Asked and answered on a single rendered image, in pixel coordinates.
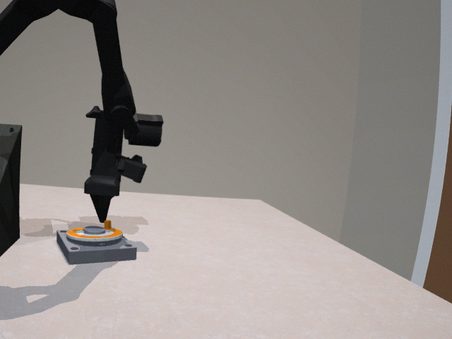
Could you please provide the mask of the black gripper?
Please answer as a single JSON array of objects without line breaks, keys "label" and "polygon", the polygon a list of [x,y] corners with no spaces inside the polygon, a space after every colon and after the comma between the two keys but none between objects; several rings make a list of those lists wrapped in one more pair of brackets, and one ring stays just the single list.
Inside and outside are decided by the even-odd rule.
[{"label": "black gripper", "polygon": [[107,218],[111,198],[119,196],[120,172],[114,172],[114,164],[121,158],[122,144],[93,142],[90,177],[84,183],[84,193],[90,194],[101,223]]}]

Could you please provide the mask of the orange round plate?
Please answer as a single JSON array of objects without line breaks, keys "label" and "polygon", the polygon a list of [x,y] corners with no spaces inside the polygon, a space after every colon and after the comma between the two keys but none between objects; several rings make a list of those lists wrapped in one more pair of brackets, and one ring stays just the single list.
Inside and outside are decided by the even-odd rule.
[{"label": "orange round plate", "polygon": [[123,236],[123,232],[120,230],[112,229],[111,220],[105,221],[105,233],[104,234],[85,234],[84,228],[77,228],[74,230],[69,230],[67,232],[67,237],[69,239],[74,239],[82,242],[103,242],[112,241],[120,239]]}]

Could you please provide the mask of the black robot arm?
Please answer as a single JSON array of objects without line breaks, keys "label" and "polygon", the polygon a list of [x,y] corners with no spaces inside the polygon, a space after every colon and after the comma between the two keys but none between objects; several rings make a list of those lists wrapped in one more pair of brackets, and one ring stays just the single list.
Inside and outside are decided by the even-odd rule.
[{"label": "black robot arm", "polygon": [[[93,24],[102,69],[102,104],[86,114],[96,119],[93,142],[158,147],[162,140],[161,115],[137,114],[132,89],[121,60],[115,0],[13,0],[0,14],[0,56],[35,20],[56,10]],[[117,158],[114,172],[141,183],[147,165],[143,158]]]}]

